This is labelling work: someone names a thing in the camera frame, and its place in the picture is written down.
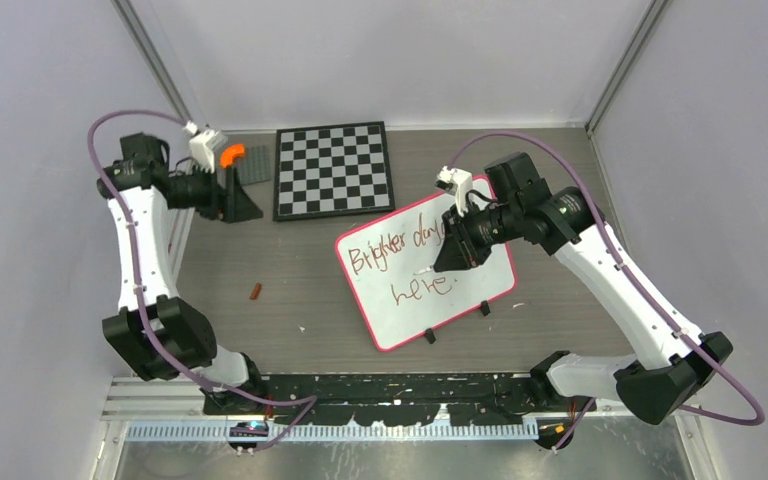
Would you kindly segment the brown marker cap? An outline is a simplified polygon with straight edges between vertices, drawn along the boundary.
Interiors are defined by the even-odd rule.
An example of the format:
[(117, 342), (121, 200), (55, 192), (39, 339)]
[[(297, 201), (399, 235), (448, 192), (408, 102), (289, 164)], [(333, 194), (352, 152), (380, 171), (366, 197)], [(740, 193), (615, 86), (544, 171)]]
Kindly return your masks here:
[(260, 293), (262, 291), (262, 284), (256, 283), (250, 293), (249, 299), (250, 300), (257, 300), (260, 296)]

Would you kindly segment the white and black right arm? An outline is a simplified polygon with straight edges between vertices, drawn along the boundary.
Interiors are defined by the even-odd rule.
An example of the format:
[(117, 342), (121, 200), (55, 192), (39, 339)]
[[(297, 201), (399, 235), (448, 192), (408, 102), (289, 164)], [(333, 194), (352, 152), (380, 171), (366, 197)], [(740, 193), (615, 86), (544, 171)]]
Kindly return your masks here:
[(433, 270), (481, 267), (495, 246), (514, 240), (538, 245), (588, 288), (633, 349), (620, 357), (551, 354), (530, 371), (537, 406), (551, 411), (570, 397), (601, 398), (658, 425), (710, 381), (714, 369), (705, 359), (723, 363), (733, 351), (730, 340), (703, 333), (679, 314), (673, 316), (679, 328), (669, 327), (628, 278), (635, 264), (613, 257), (617, 246), (605, 243), (613, 231), (579, 188), (552, 193), (522, 152), (488, 164), (485, 174), (495, 196), (478, 205), (469, 172), (444, 167), (438, 173), (436, 187), (455, 202), (442, 215), (444, 239)]

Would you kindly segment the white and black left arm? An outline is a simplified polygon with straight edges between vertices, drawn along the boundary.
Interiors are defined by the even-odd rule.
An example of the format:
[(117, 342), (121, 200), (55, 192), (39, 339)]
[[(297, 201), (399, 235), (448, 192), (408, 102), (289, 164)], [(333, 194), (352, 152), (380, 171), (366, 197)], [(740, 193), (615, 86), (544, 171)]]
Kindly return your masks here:
[(105, 340), (145, 381), (191, 372), (217, 405), (258, 412), (267, 389), (253, 360), (221, 347), (207, 317), (179, 295), (166, 219), (172, 210), (194, 210), (234, 224), (260, 219), (262, 210), (233, 171), (171, 172), (169, 145), (156, 136), (124, 136), (120, 148), (97, 181), (115, 222), (122, 275), (117, 312), (102, 322)]

